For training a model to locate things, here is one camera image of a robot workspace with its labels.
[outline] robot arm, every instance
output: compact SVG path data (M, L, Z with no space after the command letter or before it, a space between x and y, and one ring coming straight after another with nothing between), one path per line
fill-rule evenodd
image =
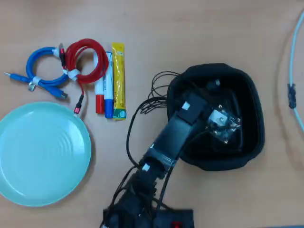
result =
M156 192L156 180L163 179L172 171L187 139L198 128L205 128L206 121L201 121L201 117L210 117L212 113L214 109L210 108L205 99L195 93L189 95L182 108L169 120L140 160L140 168L122 188L125 190L122 197L115 205L104 210L104 223L101 227L150 228L153 222L161 224L157 227L162 228L194 227L192 210L161 210L155 218L158 209L155 211L151 207Z

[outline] black basket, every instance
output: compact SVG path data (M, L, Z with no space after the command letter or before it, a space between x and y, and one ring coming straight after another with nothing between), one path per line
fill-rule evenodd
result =
M185 92L185 84L192 81L199 88L216 79L232 101L238 103L242 119L242 131L238 135L238 143L232 147L218 147L218 151L210 151L212 143L210 135L202 136L185 149L181 159L206 171L223 171L243 167L255 158L263 149L265 129L262 107L257 89L252 79L245 72L226 64L203 64L188 68L183 74L174 78L168 90L168 119L180 108L173 101Z

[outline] black cable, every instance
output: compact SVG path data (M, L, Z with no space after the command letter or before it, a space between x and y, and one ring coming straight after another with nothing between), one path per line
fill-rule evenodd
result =
M152 98L152 97L163 97L166 98L167 94L160 94L158 92L158 90L160 88L165 88L165 87L169 87L169 84L167 85L160 85L155 87L155 83L157 82L157 80L159 80L160 78L164 77L164 76L179 76L179 73L173 72L173 71L162 71L159 72L158 74L156 74L153 79L152 79L152 83L151 83L151 91L148 95L148 99ZM167 101L166 100L155 100L153 102L148 102L146 103L142 108L140 113L141 114L148 114L149 112L153 111L154 109L158 109L158 108L166 108L167 107Z
M123 186L123 184L125 183L125 181L127 180L128 176L130 175L131 171L132 171L134 168L136 168L136 167L133 166L133 167L131 167L131 168L128 170L128 172L124 175L122 181L121 181L120 184L118 185L118 187L117 187L117 189L116 189L116 191L115 191L115 193L114 193L114 195L113 195L111 204L110 204L110 206L108 207L108 212L107 212L107 214L105 215L105 217L104 217L102 223L100 224L99 228L101 228L106 222L108 222L109 216L111 215L112 210L113 210L113 206L114 206L114 204L115 204L115 200L116 200L118 194L119 194L121 191L126 190L126 188L125 188L125 187L122 188L122 186Z
M163 197L164 197L164 195L165 195L165 191L166 191L166 188L167 188L167 185L168 185L169 178L170 178L170 176L171 176L172 170L173 170L173 168L170 167L170 169L169 169L169 171L168 171L168 174L167 174L167 176L166 176L166 178L165 178L165 182L164 182L163 185L162 185L160 197L159 197L159 199L158 199L157 207L156 207L156 209L155 209L154 218L157 216L157 213L159 212L159 210L160 210L160 208L161 208L162 200L163 200Z
M159 202L159 200L158 200L157 198L155 198L155 197L152 198L152 201L154 201L154 202L156 202L156 203ZM169 207L168 205L166 205L166 204L163 203L163 202L161 203L161 207L165 208L166 210L174 210L173 208Z
M134 115L132 116L131 122L130 122L129 130L128 130L128 134L127 134L127 140L126 140L126 150L127 150L127 155L128 155L128 157L129 157L130 161L131 161L132 164L133 164L135 167L137 167L137 168L139 168L140 165L133 159L133 157L132 157L132 155L131 155L131 153L130 153L130 148L129 148L129 140L130 140L130 134L131 134L132 126L133 126L133 123L134 123L134 120L135 120L135 117L136 117L138 111L139 111L144 105L146 105L147 103L150 103L150 102L153 102L153 101L157 101L157 100L163 100L163 101L165 101L166 98L165 98L165 97L156 96L156 97L151 97L151 98L145 100L144 102L142 102L142 103L138 106L138 108L136 109Z

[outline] wooden table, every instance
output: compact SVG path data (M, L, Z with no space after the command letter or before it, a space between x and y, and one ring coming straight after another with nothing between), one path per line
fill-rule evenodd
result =
M193 208L198 228L304 224L304 137L286 98L290 37L302 8L300 0L2 0L0 72L25 74L34 50L59 42L67 47L81 38L93 38L106 49L111 41L124 42L128 118L113 122L97 116L89 86L84 122L92 136L93 160L85 179L67 198L48 207L25 208L0 197L0 226L97 228L102 210L131 166L125 152L127 128L148 95L153 75L215 62L242 69L253 78L265 118L264 150L246 167L233 171L205 172L179 161L165 203ZM303 53L304 29L294 70L302 116ZM84 69L90 70L92 62ZM37 67L43 78L60 73L58 60L51 57ZM40 89L31 93L26 85L0 76L0 118L34 101L73 109L79 88L69 83L64 90L69 102ZM165 110L138 117L131 136L137 161L166 122Z

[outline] mint green plate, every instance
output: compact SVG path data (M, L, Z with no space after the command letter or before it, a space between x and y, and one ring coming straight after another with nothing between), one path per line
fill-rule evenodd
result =
M85 124L62 105L26 104L0 121L0 193L14 203L61 200L83 179L90 159Z

